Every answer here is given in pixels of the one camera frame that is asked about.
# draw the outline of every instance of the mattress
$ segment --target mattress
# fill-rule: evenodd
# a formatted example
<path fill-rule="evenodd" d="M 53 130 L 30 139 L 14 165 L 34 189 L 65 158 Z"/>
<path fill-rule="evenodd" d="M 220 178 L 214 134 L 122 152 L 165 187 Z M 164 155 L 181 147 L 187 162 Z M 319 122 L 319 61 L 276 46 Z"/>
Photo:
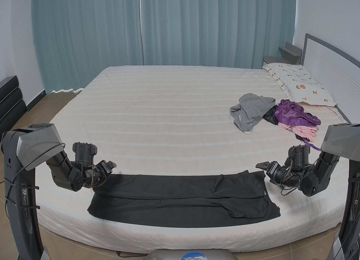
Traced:
<path fill-rule="evenodd" d="M 74 160 L 74 142 L 98 148 L 95 163 L 111 160 L 114 173 L 218 175 L 256 171 L 259 162 L 284 163 L 301 142 L 265 120 L 250 135 L 233 124 L 229 108 L 245 93 L 286 98 L 265 71 L 198 66 L 121 66 L 103 70 L 52 120 Z M 329 124 L 341 123 L 335 109 L 305 107 L 321 119 L 315 145 Z M 311 150 L 310 161 L 318 151 Z M 149 253 L 155 249 L 267 249 L 325 231 L 342 220 L 348 164 L 341 158 L 329 187 L 312 197 L 300 191 L 281 196 L 265 179 L 281 216 L 261 223 L 216 228 L 169 228 L 112 222 L 91 216 L 94 192 L 57 187 L 47 165 L 38 166 L 38 220 L 45 228 L 85 244 Z"/>

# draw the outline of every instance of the curtain fold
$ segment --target curtain fold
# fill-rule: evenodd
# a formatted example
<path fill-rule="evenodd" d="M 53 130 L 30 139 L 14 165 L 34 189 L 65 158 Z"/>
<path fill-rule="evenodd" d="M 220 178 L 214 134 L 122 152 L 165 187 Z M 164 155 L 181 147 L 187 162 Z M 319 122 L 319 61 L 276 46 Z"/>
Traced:
<path fill-rule="evenodd" d="M 46 92 L 85 87 L 104 68 L 143 65 L 140 0 L 32 0 Z"/>
<path fill-rule="evenodd" d="M 145 65 L 261 68 L 292 43 L 296 0 L 141 0 Z"/>

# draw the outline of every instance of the gray wall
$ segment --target gray wall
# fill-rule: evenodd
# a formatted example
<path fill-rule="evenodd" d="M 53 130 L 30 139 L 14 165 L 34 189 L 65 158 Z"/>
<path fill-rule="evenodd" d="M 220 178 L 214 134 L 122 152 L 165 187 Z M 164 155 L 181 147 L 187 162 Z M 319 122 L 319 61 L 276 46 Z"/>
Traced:
<path fill-rule="evenodd" d="M 0 0 L 0 80 L 17 75 L 25 104 L 44 90 L 32 34 L 31 0 Z"/>
<path fill-rule="evenodd" d="M 297 0 L 295 46 L 303 48 L 305 33 L 360 60 L 360 0 Z"/>

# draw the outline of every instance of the gray cloth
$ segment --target gray cloth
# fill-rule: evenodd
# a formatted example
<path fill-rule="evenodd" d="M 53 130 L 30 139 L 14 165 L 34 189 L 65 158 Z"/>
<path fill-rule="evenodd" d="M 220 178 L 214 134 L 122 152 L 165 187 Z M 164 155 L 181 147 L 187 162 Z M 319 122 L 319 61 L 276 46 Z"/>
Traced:
<path fill-rule="evenodd" d="M 250 134 L 252 128 L 274 105 L 274 98 L 247 93 L 240 97 L 239 104 L 230 108 L 230 114 L 234 118 L 234 124 L 242 132 Z"/>

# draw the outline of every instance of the white patterned pillow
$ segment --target white patterned pillow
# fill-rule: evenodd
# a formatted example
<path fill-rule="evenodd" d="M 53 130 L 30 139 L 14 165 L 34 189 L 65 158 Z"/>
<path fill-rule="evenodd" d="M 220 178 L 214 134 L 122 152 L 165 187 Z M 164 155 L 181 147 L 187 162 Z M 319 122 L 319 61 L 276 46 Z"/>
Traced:
<path fill-rule="evenodd" d="M 262 67 L 277 81 L 293 102 L 334 107 L 337 102 L 302 65 L 270 63 Z"/>

